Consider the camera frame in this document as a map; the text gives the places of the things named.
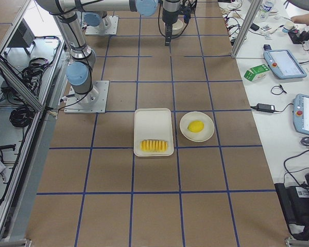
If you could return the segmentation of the person forearm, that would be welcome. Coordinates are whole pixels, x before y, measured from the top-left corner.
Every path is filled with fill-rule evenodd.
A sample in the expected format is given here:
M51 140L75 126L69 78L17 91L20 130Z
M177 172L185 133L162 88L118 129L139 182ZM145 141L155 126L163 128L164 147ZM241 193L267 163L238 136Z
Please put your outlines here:
M309 13L303 15L297 15L290 18L292 22L296 24L309 25Z

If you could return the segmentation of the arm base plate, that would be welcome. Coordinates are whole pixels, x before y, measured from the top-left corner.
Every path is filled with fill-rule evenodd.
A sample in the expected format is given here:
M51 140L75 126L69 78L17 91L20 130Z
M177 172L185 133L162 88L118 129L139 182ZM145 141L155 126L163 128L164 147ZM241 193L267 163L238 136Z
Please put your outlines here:
M69 94L74 94L66 101L66 114L92 114L106 112L107 97L109 91L109 81L95 81L92 90L86 95L78 95L70 86Z
M87 25L85 34L87 36L110 36L116 35L118 27L118 16L101 17L96 13L87 13L84 22Z

